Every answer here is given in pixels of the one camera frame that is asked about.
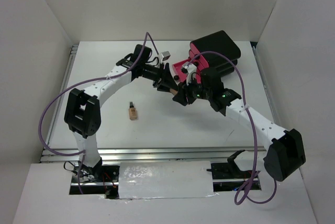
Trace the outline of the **BB foundation pump bottle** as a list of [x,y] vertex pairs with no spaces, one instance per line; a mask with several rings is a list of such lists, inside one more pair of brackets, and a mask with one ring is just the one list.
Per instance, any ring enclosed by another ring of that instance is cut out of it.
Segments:
[[129,119],[130,120],[137,120],[138,119],[138,112],[137,112],[133,102],[129,103]]

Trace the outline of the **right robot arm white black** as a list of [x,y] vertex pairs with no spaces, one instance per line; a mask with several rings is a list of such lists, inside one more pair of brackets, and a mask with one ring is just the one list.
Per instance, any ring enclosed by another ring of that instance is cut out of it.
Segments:
[[254,130],[257,142],[266,150],[263,158],[265,170],[273,179],[284,181],[306,162],[300,132],[286,130],[248,106],[238,93],[224,87],[214,68],[205,68],[197,73],[195,65],[187,64],[181,68],[181,73],[186,79],[179,83],[173,100],[183,106],[196,99],[207,100],[214,111]]

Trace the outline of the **square foundation bottle black cap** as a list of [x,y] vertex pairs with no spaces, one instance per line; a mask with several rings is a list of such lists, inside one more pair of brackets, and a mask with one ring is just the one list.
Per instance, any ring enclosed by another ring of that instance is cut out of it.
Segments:
[[174,89],[170,89],[170,93],[172,93],[175,96],[178,93],[178,91],[176,91]]

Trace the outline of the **pink top drawer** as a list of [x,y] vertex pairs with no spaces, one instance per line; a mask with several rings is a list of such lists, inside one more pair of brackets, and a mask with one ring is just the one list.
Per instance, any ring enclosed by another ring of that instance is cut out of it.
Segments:
[[196,55],[200,54],[200,51],[197,49],[197,47],[191,42],[190,43],[190,50],[192,50],[194,53],[197,53]]

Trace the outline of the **black drawer organizer case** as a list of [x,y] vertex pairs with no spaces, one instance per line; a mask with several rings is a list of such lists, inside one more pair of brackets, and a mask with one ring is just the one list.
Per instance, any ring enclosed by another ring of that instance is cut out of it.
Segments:
[[226,60],[229,59],[237,65],[241,57],[241,51],[228,34],[220,30],[207,36],[191,41],[209,64],[209,68],[215,68],[221,77],[234,71],[233,66]]

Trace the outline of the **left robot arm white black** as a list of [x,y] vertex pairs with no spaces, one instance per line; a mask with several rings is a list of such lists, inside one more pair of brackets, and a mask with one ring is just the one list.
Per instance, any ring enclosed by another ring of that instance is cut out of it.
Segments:
[[85,177],[92,182],[101,180],[104,174],[96,140],[102,122],[103,104],[119,89],[139,77],[151,80],[158,91],[177,89],[167,63],[170,53],[159,53],[156,66],[150,64],[151,53],[150,48],[138,44],[134,52],[119,60],[103,80],[82,90],[74,88],[69,93],[64,121],[76,139],[80,151],[79,165]]

